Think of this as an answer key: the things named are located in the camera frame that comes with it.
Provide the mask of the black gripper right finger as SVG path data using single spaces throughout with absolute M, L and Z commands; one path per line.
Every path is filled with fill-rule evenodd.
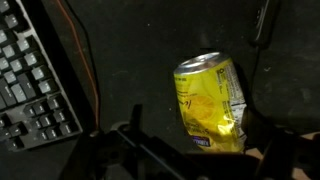
M 241 128 L 247 136 L 246 148 L 257 149 L 263 155 L 290 153 L 290 133 L 285 128 L 277 127 L 255 109 L 245 108 Z

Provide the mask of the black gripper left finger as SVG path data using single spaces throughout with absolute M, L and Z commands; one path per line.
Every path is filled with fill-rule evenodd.
M 141 128 L 141 119 L 142 119 L 143 105 L 136 104 L 133 107 L 131 119 L 130 119 L 130 131 L 138 132 Z

